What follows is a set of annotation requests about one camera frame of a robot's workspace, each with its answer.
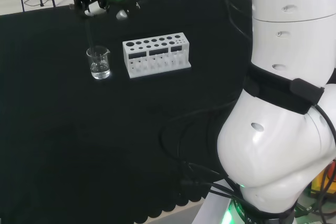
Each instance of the white test tube rack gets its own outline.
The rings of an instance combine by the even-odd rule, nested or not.
[[[122,43],[130,78],[190,68],[189,42],[183,33]]]

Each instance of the black band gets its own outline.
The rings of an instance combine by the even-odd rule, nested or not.
[[[301,79],[286,79],[252,63],[247,71],[244,90],[254,97],[302,115],[315,106],[324,93],[324,88]]]
[[[271,214],[262,211],[256,212],[246,207],[243,208],[239,202],[235,200],[233,202],[237,213],[246,224],[292,224],[295,218],[294,209],[296,203],[285,212]]]

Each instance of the glass beaker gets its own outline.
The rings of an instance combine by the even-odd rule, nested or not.
[[[86,51],[89,59],[91,74],[95,79],[105,79],[110,75],[108,56],[110,50],[103,46],[94,46]]]

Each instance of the black tablecloth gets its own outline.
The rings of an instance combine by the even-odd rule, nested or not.
[[[250,0],[232,1],[249,13]],[[206,194],[179,188],[158,131],[174,116],[235,97],[251,45],[217,0],[142,0],[141,7],[124,22],[114,9],[91,21],[95,44],[112,52],[112,76],[101,81],[89,70],[84,24],[68,7],[0,17],[2,223],[141,222]],[[190,42],[191,69],[129,79],[122,41],[178,32]],[[215,143],[231,109],[174,123],[168,149],[176,153],[181,129],[194,121],[183,158],[219,170]]]

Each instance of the water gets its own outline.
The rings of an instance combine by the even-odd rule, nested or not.
[[[106,61],[92,63],[91,74],[95,79],[101,80],[110,76],[110,67]]]

